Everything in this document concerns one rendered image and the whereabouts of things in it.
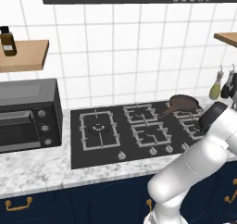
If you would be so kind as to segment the wooden wall shelf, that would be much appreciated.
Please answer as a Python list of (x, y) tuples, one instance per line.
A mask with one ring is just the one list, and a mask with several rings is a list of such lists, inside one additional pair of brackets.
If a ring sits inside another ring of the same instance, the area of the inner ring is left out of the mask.
[(34, 71), (44, 68), (48, 40), (16, 41), (17, 54), (5, 56), (0, 44), (0, 72)]
[(237, 32), (215, 33), (214, 38), (237, 48)]

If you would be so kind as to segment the navy cupboard door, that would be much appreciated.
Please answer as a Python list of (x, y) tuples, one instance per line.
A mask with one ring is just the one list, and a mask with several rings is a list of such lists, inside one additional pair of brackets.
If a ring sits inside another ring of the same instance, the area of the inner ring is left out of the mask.
[(196, 183), (181, 204), (188, 224), (237, 222), (237, 161)]
[(149, 213), (151, 175), (75, 187), (70, 190), (76, 224), (143, 224)]

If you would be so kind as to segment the dark glass bottle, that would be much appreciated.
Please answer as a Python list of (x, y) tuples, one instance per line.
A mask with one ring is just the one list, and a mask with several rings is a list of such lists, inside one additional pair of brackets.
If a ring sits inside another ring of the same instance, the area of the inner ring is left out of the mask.
[(220, 96), (222, 98), (232, 98), (237, 92), (237, 72), (235, 69), (229, 73), (229, 78), (221, 89)]

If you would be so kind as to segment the black toaster oven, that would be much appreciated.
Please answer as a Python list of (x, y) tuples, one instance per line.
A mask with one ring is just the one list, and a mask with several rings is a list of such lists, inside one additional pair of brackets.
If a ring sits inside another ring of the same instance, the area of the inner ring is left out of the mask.
[[(30, 110), (40, 137), (40, 148), (56, 147), (62, 143), (63, 114), (56, 79), (0, 82), (0, 113)], [(45, 117), (38, 116), (44, 110)], [(47, 125), (49, 131), (42, 131)], [(45, 139), (52, 144), (46, 145)]]

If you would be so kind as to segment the brown glass bottle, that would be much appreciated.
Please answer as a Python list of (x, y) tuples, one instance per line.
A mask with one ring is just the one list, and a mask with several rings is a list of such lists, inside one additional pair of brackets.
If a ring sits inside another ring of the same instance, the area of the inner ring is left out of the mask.
[(13, 34), (7, 26), (0, 26), (0, 40), (5, 56), (15, 56), (17, 54)]

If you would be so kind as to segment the black gas hob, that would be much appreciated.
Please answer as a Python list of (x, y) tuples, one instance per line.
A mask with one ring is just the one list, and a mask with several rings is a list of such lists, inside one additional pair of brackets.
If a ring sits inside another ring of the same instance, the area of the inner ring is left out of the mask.
[[(169, 101), (122, 106), (104, 106), (70, 112), (71, 167), (89, 168), (151, 157), (181, 154), (204, 137), (199, 118), (204, 109), (157, 115), (170, 107)], [(166, 151), (171, 145), (172, 153)], [(157, 150), (151, 156), (149, 150)], [(126, 158), (119, 160), (122, 151)]]

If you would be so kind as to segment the toaster oven glass door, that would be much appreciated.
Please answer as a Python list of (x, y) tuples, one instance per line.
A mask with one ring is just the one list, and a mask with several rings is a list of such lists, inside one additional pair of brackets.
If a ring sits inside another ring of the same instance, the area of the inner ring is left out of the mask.
[(0, 153), (40, 147), (39, 133), (30, 110), (0, 113)]

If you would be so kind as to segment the navy drawer front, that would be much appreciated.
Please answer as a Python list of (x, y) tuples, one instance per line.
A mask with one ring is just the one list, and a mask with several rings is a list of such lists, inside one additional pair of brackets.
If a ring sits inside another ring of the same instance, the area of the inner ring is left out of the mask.
[(69, 191), (0, 199), (0, 224), (75, 224)]

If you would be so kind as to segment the brown frying pan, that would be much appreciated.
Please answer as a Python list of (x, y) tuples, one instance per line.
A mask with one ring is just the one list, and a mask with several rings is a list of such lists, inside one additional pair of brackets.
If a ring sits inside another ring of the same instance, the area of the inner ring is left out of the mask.
[(164, 118), (172, 112), (195, 110), (199, 107), (199, 102), (186, 94), (175, 94), (169, 99), (170, 107), (164, 112), (158, 114), (159, 118)]

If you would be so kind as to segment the yellow oil bottle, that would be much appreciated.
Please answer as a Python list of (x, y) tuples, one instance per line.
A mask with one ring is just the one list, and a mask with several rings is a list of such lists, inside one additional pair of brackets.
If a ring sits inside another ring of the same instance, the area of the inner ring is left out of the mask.
[(224, 75), (223, 68), (221, 68), (217, 74), (215, 83), (213, 84), (213, 86), (211, 87), (209, 91), (209, 98), (212, 100), (217, 100), (220, 95), (220, 84), (221, 84), (223, 75)]

